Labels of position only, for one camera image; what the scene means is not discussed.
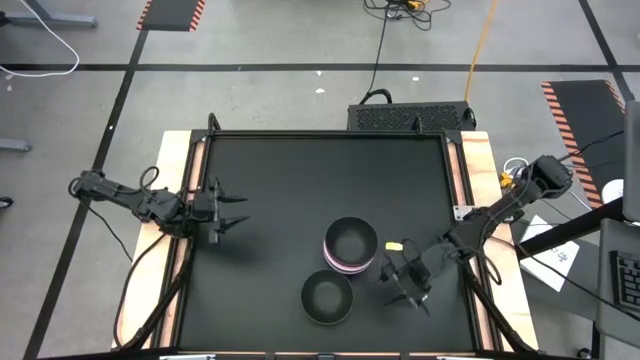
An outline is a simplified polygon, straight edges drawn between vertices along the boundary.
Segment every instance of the wooden table frame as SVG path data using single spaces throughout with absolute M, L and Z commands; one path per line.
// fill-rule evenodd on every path
M 161 172 L 153 184 L 154 188 L 167 187 L 172 192 L 179 191 L 185 185 L 188 185 L 190 190 L 199 188 L 201 167 L 195 165 L 202 164 L 203 160 L 206 161 L 206 159 L 203 159 L 206 151 L 204 141 L 197 141 L 193 147 L 191 146 L 193 134 L 192 131 L 167 131 L 164 133 L 156 163 Z M 502 197 L 502 192 L 497 179 L 488 135 L 485 132 L 461 132 L 460 138 L 458 140 L 461 140 L 461 145 L 457 146 L 453 141 L 447 145 L 456 193 L 455 200 L 458 205 L 470 205 L 470 201 L 473 205 L 491 205 Z M 185 171 L 189 169 L 191 169 L 191 173 L 185 176 Z M 468 183 L 466 183 L 467 186 L 463 181 L 465 177 L 469 179 Z M 161 233 L 155 224 L 142 224 L 134 258 L 137 258 L 160 235 Z M 508 225 L 498 226 L 494 235 L 512 242 Z M 140 261 L 136 271 L 131 276 L 129 287 L 127 288 L 127 296 L 120 317 L 117 320 L 118 334 L 122 343 L 134 336 L 157 304 L 162 289 L 178 273 L 186 248 L 186 239 L 170 239 L 167 237 Z M 486 255 L 494 261 L 502 275 L 502 286 L 497 286 L 490 282 L 490 290 L 496 305 L 521 338 L 531 347 L 538 348 L 515 251 L 504 244 L 494 241 L 487 241 L 484 250 Z M 173 264 L 173 267 L 169 269 L 167 264 Z M 478 264 L 472 261 L 471 265 L 477 274 Z M 165 317 L 160 324 L 160 336 L 152 337 L 152 340 L 147 341 L 145 347 L 168 347 L 174 343 L 175 339 L 173 337 L 176 334 L 174 328 L 178 324 L 176 314 L 178 313 L 179 296 L 180 294 L 174 297 L 166 311 Z M 475 298 L 475 309 L 479 324 L 480 346 L 486 350 L 500 348 L 507 351 L 510 350 L 504 337 L 500 339 L 499 344 L 494 344 L 492 327 L 486 310 L 477 297 Z M 493 331 L 493 338 L 496 338 L 495 329 Z M 264 353 L 257 352 L 242 354 L 264 355 Z M 276 353 L 276 355 L 312 354 Z M 350 355 L 393 356 L 400 354 L 351 353 Z M 415 353 L 410 355 L 437 354 Z M 463 356 L 465 354 L 458 353 L 455 355 Z

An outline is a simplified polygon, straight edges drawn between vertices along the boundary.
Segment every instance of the white cable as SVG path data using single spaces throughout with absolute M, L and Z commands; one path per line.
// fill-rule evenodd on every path
M 516 157 L 512 157 L 511 159 L 509 159 L 509 160 L 504 162 L 504 165 L 502 165 L 502 171 L 508 172 L 507 171 L 507 164 L 509 164 L 512 161 L 516 161 L 516 160 L 522 161 L 525 166 L 529 166 L 529 162 L 527 161 L 527 159 L 516 156 Z
M 585 202 L 584 202 L 584 201 L 582 201 L 582 200 L 578 197 L 578 195 L 576 195 L 576 193 L 574 193 L 573 191 L 569 191 L 569 194 L 573 195 L 573 197 L 574 197 L 574 198 L 576 198 L 576 200 L 580 201 L 580 204 L 582 204 L 584 207 L 586 207 L 586 208 L 587 208 L 587 210 L 591 211 L 591 206 L 589 206 L 589 205 L 585 204 Z
M 31 6 L 27 5 L 26 2 L 24 2 L 24 0 L 20 0 L 20 2 L 22 3 L 22 5 L 24 5 L 27 10 L 29 10 L 33 16 L 36 17 L 36 19 L 38 19 L 38 21 L 40 21 L 40 24 L 42 24 L 42 26 L 44 26 L 45 29 L 47 29 L 47 31 L 53 35 L 56 39 L 58 39 L 58 41 L 60 41 L 64 46 L 67 47 L 67 49 L 71 50 L 71 52 L 73 53 L 73 55 L 76 57 L 76 63 L 73 65 L 73 67 L 70 70 L 64 71 L 64 72 L 59 72 L 59 73 L 45 73 L 45 74 L 23 74 L 23 73 L 17 73 L 17 72 L 13 72 L 11 70 L 8 70 L 4 67 L 2 67 L 2 65 L 0 65 L 0 70 L 9 73 L 11 75 L 14 76 L 20 76 L 20 77 L 30 77 L 30 78 L 40 78 L 40 77 L 47 77 L 47 76 L 63 76 L 63 75 L 69 75 L 71 74 L 73 71 L 75 71 L 75 69 L 78 67 L 78 65 L 80 64 L 80 56 L 78 55 L 78 53 L 73 50 L 73 48 L 71 46 L 69 46 L 69 44 L 67 44 L 64 40 L 62 40 L 60 38 L 60 36 L 58 36 L 56 33 L 54 33 L 51 29 L 49 29 L 49 27 L 47 26 L 47 24 L 44 23 L 44 21 L 42 21 L 42 19 L 40 18 L 40 16 L 31 8 Z

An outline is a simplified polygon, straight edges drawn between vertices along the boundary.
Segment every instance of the white paper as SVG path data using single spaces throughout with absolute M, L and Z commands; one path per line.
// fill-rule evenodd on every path
M 525 231 L 522 241 L 524 242 L 551 228 L 551 225 L 549 225 L 546 221 L 542 220 L 542 218 L 536 215 L 533 217 L 533 220 L 531 220 L 531 224 L 527 228 L 527 231 Z M 569 274 L 569 270 L 571 269 L 573 261 L 578 255 L 579 249 L 580 246 L 578 244 L 573 241 L 569 241 L 563 245 L 535 255 L 534 257 L 551 266 L 552 268 L 558 270 L 562 275 L 567 276 L 567 274 Z M 558 274 L 554 273 L 553 271 L 547 269 L 545 266 L 539 264 L 534 259 L 526 258 L 524 260 L 521 260 L 520 267 L 528 271 L 531 275 L 535 276 L 543 283 L 549 285 L 555 291 L 560 292 L 560 290 L 562 289 L 564 279 L 558 276 Z

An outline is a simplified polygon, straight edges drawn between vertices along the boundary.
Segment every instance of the black bowl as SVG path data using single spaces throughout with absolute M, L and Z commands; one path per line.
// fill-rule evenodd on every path
M 330 257 L 327 260 L 334 269 L 339 267 L 340 272 L 363 271 L 371 264 L 377 249 L 376 231 L 368 222 L 356 217 L 334 221 L 325 236 L 325 255 Z
M 346 276 L 333 270 L 320 270 L 302 286 L 302 308 L 309 318 L 322 325 L 333 325 L 349 315 L 353 289 Z

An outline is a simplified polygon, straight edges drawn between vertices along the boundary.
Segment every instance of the black tabletop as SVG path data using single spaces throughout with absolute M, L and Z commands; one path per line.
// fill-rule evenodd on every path
M 207 175 L 249 201 L 223 216 L 251 218 L 219 248 L 197 239 L 179 346 L 186 350 L 266 352 L 471 351 L 465 291 L 457 270 L 438 278 L 431 316 L 375 284 L 382 244 L 409 237 L 427 247 L 452 224 L 452 190 L 440 138 L 258 139 L 213 142 Z M 378 256 L 351 277 L 354 304 L 335 326 L 303 312 L 305 279 L 327 268 L 322 241 L 344 216 L 369 222 Z

